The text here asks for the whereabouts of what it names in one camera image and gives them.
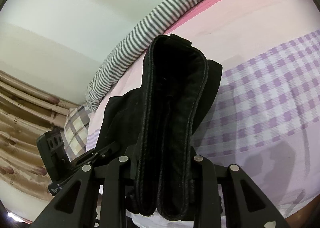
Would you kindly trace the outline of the pink purple bed sheet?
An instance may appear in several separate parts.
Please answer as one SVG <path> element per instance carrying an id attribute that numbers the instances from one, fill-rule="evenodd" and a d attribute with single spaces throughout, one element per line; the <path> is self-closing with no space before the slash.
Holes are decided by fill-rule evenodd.
<path id="1" fill-rule="evenodd" d="M 215 164 L 241 167 L 289 227 L 319 202 L 319 11 L 312 0 L 204 0 L 164 34 L 223 66 L 213 106 L 191 142 Z M 140 87 L 145 52 L 91 119 L 99 136 L 111 97 Z"/>

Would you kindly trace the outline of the grey white striped blanket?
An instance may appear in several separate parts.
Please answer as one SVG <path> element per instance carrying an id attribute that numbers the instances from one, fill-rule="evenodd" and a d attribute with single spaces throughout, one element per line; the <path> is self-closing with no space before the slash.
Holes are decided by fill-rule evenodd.
<path id="1" fill-rule="evenodd" d="M 153 39 L 204 0 L 163 0 L 140 20 L 100 65 L 88 85 L 86 103 L 96 111 L 106 94 L 145 52 Z"/>

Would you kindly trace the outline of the brown curtain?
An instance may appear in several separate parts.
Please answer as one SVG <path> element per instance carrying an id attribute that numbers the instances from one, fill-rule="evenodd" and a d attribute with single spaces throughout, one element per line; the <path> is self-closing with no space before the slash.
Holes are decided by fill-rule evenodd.
<path id="1" fill-rule="evenodd" d="M 50 201 L 50 178 L 36 140 L 63 130 L 77 104 L 57 98 L 1 72 L 1 179 L 25 194 Z"/>

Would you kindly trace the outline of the plaid pillow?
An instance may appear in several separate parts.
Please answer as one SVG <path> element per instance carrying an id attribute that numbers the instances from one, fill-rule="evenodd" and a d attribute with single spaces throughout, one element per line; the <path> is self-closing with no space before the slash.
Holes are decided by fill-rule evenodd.
<path id="1" fill-rule="evenodd" d="M 91 110 L 87 104 L 72 108 L 66 117 L 63 141 L 68 158 L 72 161 L 86 152 Z"/>

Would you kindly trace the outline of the black pants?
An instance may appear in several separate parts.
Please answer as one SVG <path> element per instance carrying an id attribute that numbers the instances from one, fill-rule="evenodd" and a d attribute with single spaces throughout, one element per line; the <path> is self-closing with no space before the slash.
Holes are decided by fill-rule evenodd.
<path id="1" fill-rule="evenodd" d="M 190 41 L 160 35 L 144 56 L 141 86 L 109 99 L 96 149 L 110 147 L 119 155 L 135 147 L 130 212 L 159 212 L 170 221 L 189 217 L 190 140 L 212 107 L 221 77 L 221 64 Z"/>

